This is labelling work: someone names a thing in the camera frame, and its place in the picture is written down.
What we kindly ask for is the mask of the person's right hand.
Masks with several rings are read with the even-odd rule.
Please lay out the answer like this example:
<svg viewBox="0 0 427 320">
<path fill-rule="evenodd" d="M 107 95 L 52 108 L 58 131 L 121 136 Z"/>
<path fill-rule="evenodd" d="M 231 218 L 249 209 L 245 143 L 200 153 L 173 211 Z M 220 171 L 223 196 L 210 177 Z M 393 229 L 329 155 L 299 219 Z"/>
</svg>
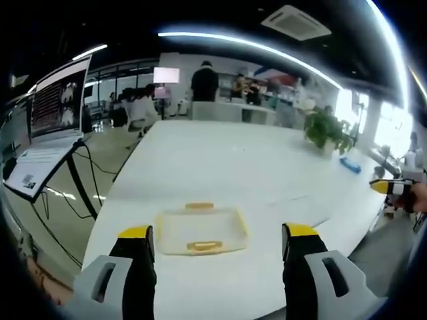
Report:
<svg viewBox="0 0 427 320">
<path fill-rule="evenodd" d="M 421 183 L 413 184 L 403 196 L 403 208 L 405 211 L 412 213 L 426 212 L 426 185 Z"/>
</svg>

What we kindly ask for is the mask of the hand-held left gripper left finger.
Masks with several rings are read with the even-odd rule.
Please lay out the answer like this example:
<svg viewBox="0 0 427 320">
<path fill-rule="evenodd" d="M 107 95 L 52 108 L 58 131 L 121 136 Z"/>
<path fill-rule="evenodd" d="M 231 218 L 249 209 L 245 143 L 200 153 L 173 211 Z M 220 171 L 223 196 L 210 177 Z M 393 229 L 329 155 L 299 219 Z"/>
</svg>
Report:
<svg viewBox="0 0 427 320">
<path fill-rule="evenodd" d="M 75 278 L 73 319 L 153 319 L 157 276 L 153 227 L 122 231 L 108 255 Z"/>
</svg>

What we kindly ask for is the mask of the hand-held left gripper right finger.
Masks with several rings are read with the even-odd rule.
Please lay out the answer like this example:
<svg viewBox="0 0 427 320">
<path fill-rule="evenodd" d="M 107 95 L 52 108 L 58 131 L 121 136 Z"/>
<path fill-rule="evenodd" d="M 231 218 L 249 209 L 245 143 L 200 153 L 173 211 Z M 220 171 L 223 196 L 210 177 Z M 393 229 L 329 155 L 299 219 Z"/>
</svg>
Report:
<svg viewBox="0 0 427 320">
<path fill-rule="evenodd" d="M 380 307 L 365 274 L 312 227 L 284 223 L 282 256 L 287 319 L 370 319 Z"/>
</svg>

